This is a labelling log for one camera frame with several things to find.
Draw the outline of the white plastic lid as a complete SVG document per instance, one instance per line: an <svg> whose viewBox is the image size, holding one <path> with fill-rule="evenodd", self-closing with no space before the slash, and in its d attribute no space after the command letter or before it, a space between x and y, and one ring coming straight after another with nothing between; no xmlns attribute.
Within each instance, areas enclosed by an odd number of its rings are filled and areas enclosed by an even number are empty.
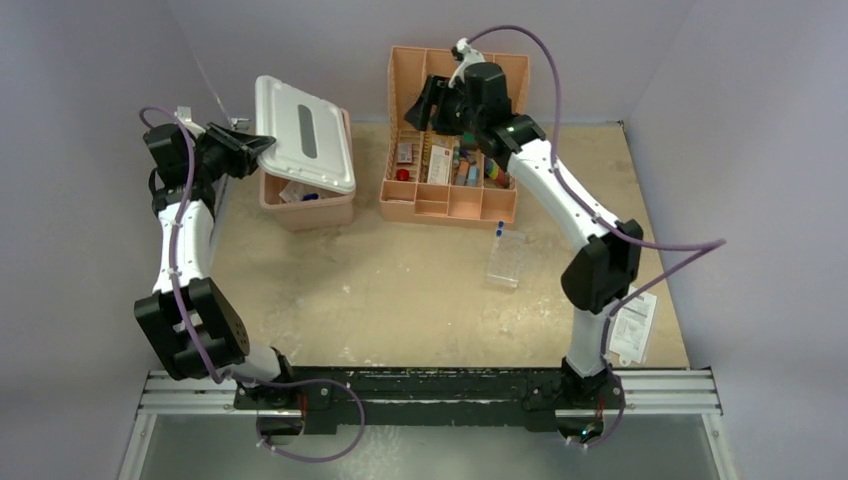
<svg viewBox="0 0 848 480"><path fill-rule="evenodd" d="M275 143L259 156L268 174L338 194L356 189L344 111L270 75L254 84L255 132Z"/></svg>

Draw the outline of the clear test tube rack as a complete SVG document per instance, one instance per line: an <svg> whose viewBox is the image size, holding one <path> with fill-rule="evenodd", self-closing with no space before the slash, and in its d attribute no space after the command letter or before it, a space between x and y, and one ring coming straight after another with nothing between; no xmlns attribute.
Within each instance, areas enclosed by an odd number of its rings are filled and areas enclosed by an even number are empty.
<svg viewBox="0 0 848 480"><path fill-rule="evenodd" d="M517 288L527 244L522 232L504 230L495 238L486 268L486 280L500 287Z"/></svg>

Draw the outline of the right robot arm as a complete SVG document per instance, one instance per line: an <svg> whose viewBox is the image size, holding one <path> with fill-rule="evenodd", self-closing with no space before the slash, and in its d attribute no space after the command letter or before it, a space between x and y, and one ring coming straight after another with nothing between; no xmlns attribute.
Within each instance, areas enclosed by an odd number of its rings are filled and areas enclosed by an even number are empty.
<svg viewBox="0 0 848 480"><path fill-rule="evenodd" d="M472 64L460 75L429 75L404 119L419 131L470 134L479 149L523 185L563 231L574 257L561 287L574 308L561 381L564 399L584 407L601 391L606 369L607 318L636 279L644 232L598 205L567 170L551 140L528 115L512 109L507 78L492 62Z"/></svg>

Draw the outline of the white plastic packet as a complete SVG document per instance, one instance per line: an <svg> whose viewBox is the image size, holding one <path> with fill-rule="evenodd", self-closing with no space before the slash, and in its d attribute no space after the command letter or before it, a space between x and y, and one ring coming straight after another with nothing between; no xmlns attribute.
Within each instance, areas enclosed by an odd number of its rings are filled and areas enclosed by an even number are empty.
<svg viewBox="0 0 848 480"><path fill-rule="evenodd" d="M284 203L299 203L312 194L314 191L310 186L289 181L280 191L279 197Z"/></svg>

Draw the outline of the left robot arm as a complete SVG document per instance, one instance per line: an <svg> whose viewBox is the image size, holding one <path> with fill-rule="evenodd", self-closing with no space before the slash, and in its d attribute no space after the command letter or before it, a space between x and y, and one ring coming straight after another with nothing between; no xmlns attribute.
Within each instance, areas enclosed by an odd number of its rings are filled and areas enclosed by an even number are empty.
<svg viewBox="0 0 848 480"><path fill-rule="evenodd" d="M290 364L275 348L250 341L210 274L215 184L253 174L275 138L214 123L166 123L142 139L155 162L148 187L163 243L152 292L134 304L136 321L172 379L235 377L259 386L272 408L289 407L298 395Z"/></svg>

